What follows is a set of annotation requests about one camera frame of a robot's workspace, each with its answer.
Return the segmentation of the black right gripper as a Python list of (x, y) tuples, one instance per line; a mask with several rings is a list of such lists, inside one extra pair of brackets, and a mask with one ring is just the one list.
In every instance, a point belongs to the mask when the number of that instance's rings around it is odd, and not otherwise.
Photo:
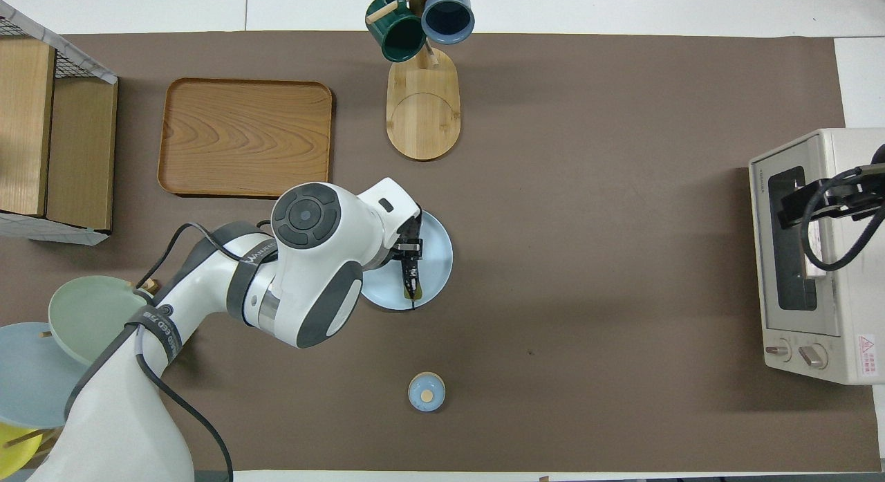
[[(812, 220), (823, 218), (824, 223), (832, 224), (839, 218), (849, 215), (854, 220), (870, 217), (883, 204), (882, 178), (850, 178), (847, 185), (835, 185), (828, 189), (821, 202), (812, 212)], [(790, 229), (801, 220), (805, 207), (825, 180), (814, 180), (795, 189), (781, 199), (781, 227)]]

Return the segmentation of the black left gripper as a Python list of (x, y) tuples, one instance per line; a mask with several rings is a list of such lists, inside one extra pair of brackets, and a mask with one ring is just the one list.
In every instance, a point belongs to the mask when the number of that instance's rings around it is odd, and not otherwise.
[(420, 238), (421, 227), (421, 215), (405, 221), (398, 230), (399, 237), (390, 250), (393, 256), (400, 256), (402, 283), (405, 290), (412, 290), (412, 281), (415, 284), (420, 283), (418, 267), (420, 267), (423, 251), (423, 240)]

